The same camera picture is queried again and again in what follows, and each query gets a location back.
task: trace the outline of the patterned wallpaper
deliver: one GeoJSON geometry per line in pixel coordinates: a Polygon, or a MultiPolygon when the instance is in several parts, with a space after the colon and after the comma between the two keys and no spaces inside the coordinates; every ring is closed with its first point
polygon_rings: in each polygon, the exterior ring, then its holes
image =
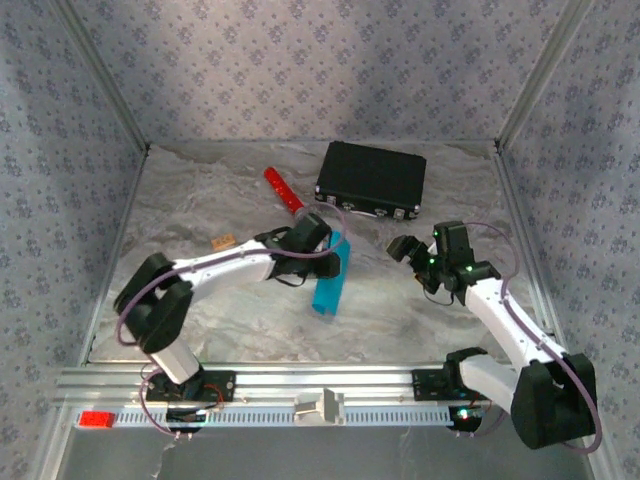
{"type": "Polygon", "coordinates": [[[73,0],[151,143],[492,139],[564,0],[73,0]]]}
{"type": "Polygon", "coordinates": [[[640,478],[640,4],[596,2],[513,148],[519,193],[571,348],[640,478]]]}
{"type": "Polygon", "coordinates": [[[78,359],[140,160],[46,2],[0,0],[0,478],[78,359]]]}

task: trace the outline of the floor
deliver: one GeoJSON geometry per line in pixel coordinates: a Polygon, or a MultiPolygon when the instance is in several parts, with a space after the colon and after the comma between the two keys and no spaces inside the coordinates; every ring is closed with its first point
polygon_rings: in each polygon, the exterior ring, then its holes
{"type": "MultiPolygon", "coordinates": [[[[168,258],[211,253],[211,239],[232,233],[246,241],[290,225],[292,218],[262,177],[275,166],[302,200],[313,188],[327,148],[300,144],[191,144],[151,148],[131,210],[111,287],[96,324],[92,362],[139,360],[113,336],[115,297],[154,252],[168,258]]],[[[479,345],[502,351],[484,325],[460,305],[428,302],[406,265],[385,253],[391,239],[413,234],[430,240],[432,225],[448,220],[489,222],[509,230],[508,214],[492,162],[467,150],[434,144],[378,145],[427,159],[422,212],[398,222],[349,214],[352,256],[338,314],[311,309],[315,281],[289,288],[270,281],[247,285],[194,305],[183,337],[201,361],[439,361],[479,345]]],[[[503,273],[512,268],[508,246],[493,233],[471,232],[477,259],[503,273]]],[[[533,315],[524,274],[512,282],[518,301],[533,315]]],[[[436,299],[446,301],[446,295],[436,299]]]]}

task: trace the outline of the small wooden block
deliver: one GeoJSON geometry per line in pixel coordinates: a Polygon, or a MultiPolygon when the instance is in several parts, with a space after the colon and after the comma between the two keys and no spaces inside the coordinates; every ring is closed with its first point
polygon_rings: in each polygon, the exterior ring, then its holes
{"type": "Polygon", "coordinates": [[[231,233],[227,233],[226,235],[222,235],[221,237],[211,240],[211,246],[213,247],[214,252],[219,252],[221,250],[226,250],[227,248],[235,247],[236,237],[234,237],[231,233]]]}

